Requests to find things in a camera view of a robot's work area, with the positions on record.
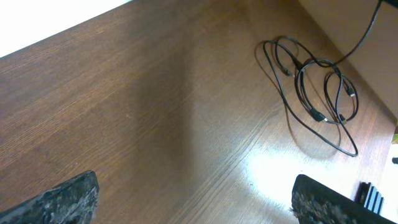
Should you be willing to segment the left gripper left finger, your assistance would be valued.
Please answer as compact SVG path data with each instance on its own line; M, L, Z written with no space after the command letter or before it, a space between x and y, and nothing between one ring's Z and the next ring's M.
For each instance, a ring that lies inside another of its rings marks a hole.
M90 223L99 190L95 172L84 171L1 212L1 223Z

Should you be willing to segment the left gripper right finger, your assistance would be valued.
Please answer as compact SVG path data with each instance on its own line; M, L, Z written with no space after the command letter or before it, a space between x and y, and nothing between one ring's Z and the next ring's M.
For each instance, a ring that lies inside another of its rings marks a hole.
M300 224L391 223L379 213L363 207L304 174L296 177L291 202L291 211Z

